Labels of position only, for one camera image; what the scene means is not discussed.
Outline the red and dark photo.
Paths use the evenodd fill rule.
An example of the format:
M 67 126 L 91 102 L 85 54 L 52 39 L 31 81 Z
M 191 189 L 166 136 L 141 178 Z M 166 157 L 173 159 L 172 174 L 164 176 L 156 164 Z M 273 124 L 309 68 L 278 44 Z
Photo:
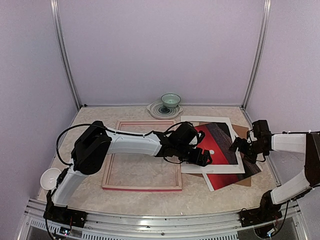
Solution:
M 199 122 L 195 127 L 197 131 L 203 131 L 205 137 L 198 145 L 199 148 L 211 151 L 212 165 L 236 165 L 236 155 L 229 150 L 232 145 L 231 133 L 226 123 L 220 122 Z M 210 187 L 219 190 L 231 184 L 238 184 L 250 187 L 251 177 L 262 172 L 257 164 L 243 161 L 245 173 L 238 174 L 206 174 Z

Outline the white photo mat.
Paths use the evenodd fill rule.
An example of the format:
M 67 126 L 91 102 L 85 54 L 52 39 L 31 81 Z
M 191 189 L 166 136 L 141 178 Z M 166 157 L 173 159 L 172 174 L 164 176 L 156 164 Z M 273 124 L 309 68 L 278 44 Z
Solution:
M 238 137 L 238 134 L 234 131 L 228 117 L 182 115 L 180 120 L 182 122 L 226 123 L 230 132 L 231 142 L 233 143 L 236 137 Z M 241 155 L 238 151 L 234 154 L 237 159 L 237 164 L 211 164 L 206 167 L 202 167 L 183 162 L 181 164 L 181 172 L 184 174 L 244 174 L 245 169 Z

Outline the wooden picture frame red edge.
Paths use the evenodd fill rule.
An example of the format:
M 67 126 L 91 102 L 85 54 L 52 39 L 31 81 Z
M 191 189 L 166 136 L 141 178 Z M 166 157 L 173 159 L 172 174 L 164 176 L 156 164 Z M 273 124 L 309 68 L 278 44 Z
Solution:
M 133 192 L 177 192 L 182 190 L 181 166 L 144 154 L 111 154 L 105 159 L 101 187 Z

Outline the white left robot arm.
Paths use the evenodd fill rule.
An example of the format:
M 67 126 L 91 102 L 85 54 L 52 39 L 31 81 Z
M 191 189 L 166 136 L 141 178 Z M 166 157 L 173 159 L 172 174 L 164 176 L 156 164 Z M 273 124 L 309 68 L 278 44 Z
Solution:
M 75 190 L 85 178 L 100 171 L 107 155 L 142 154 L 165 161 L 176 157 L 179 165 L 189 163 L 200 167 L 213 161 L 209 150 L 198 147 L 206 134 L 187 121 L 178 122 L 163 132 L 147 133 L 107 128 L 102 121 L 85 123 L 84 127 L 86 130 L 75 141 L 70 160 L 60 160 L 67 167 L 57 178 L 55 188 L 46 195 L 50 214 L 61 223 L 70 218 L 66 207 Z

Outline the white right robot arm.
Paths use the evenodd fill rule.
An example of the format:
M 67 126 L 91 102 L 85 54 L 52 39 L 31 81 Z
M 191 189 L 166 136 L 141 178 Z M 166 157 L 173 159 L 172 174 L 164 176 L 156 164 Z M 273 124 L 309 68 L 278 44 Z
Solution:
M 280 206 L 298 199 L 320 184 L 320 132 L 283 131 L 272 133 L 268 121 L 257 120 L 245 138 L 237 137 L 229 148 L 242 153 L 245 160 L 256 163 L 258 156 L 279 157 L 283 168 L 293 167 L 292 178 L 261 197 L 256 218 L 266 222 Z

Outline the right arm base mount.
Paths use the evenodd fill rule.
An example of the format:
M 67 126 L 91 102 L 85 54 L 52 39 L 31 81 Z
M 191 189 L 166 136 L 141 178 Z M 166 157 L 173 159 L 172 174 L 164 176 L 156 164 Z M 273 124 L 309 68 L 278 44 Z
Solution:
M 259 207 L 243 208 L 239 212 L 241 226 L 244 228 L 273 221 L 276 218 L 280 219 L 283 216 L 281 206 L 282 204 L 273 203 L 271 191 L 269 190 L 262 195 Z

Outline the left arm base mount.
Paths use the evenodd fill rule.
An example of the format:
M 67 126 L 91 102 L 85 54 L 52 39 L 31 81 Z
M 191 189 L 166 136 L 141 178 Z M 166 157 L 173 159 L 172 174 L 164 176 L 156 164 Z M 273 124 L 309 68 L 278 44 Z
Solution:
M 84 228 L 88 213 L 71 209 L 67 206 L 57 206 L 52 201 L 52 195 L 51 190 L 46 194 L 46 207 L 43 218 L 70 227 Z

